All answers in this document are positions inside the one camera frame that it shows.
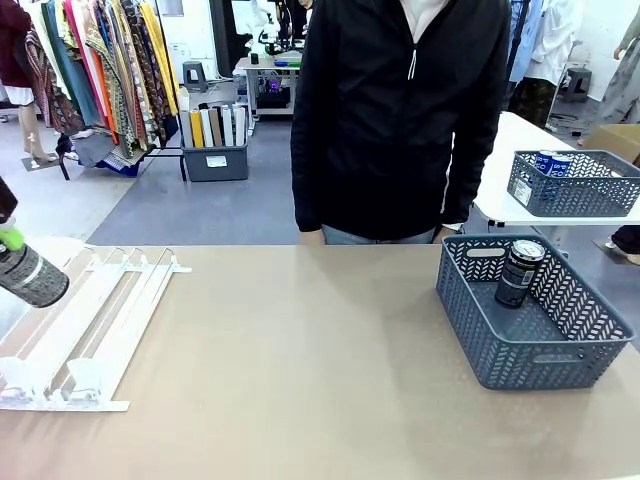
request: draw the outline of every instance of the zipper pull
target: zipper pull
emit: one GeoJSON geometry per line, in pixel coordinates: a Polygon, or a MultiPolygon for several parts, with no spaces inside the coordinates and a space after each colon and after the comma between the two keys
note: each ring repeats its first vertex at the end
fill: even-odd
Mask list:
{"type": "Polygon", "coordinates": [[[413,46],[413,56],[411,57],[411,65],[409,65],[409,76],[407,80],[413,80],[413,76],[416,73],[416,63],[418,61],[416,57],[416,51],[418,50],[418,45],[413,46]]]}

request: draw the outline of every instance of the maroon sweater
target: maroon sweater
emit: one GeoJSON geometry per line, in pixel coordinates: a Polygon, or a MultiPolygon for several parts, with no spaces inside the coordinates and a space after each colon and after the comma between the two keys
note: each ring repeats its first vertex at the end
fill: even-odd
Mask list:
{"type": "Polygon", "coordinates": [[[14,0],[0,0],[0,81],[7,87],[31,87],[13,56],[15,44],[24,42],[31,17],[14,0]]]}

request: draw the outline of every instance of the gray stool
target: gray stool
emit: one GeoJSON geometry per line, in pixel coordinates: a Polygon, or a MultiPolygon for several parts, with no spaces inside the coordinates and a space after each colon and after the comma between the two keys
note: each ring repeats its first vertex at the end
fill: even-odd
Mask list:
{"type": "Polygon", "coordinates": [[[571,81],[569,87],[563,92],[562,99],[565,102],[586,102],[589,95],[589,87],[591,86],[591,70],[586,68],[570,68],[567,74],[571,81]]]}
{"type": "Polygon", "coordinates": [[[207,78],[204,76],[202,62],[184,62],[182,64],[182,73],[184,77],[184,86],[188,91],[204,93],[209,88],[207,85],[207,78]]]}

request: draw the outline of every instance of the person's hand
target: person's hand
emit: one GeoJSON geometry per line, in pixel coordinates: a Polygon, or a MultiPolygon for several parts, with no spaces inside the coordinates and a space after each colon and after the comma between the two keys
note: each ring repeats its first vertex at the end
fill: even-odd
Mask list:
{"type": "Polygon", "coordinates": [[[442,227],[442,230],[440,230],[440,233],[438,233],[438,235],[436,235],[436,238],[433,239],[433,243],[435,245],[440,245],[442,243],[442,240],[444,240],[447,237],[450,237],[451,235],[455,235],[456,232],[455,230],[451,230],[450,228],[447,227],[442,227]]]}
{"type": "Polygon", "coordinates": [[[316,230],[315,232],[300,232],[300,245],[307,245],[309,247],[325,245],[322,230],[316,230]]]}

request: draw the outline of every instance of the dark gray cylinder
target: dark gray cylinder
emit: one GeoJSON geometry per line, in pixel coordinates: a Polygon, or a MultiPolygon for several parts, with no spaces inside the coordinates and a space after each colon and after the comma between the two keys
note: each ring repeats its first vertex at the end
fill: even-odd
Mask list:
{"type": "Polygon", "coordinates": [[[0,287],[36,308],[45,308],[64,297],[69,277],[25,244],[16,252],[0,252],[0,287]]]}

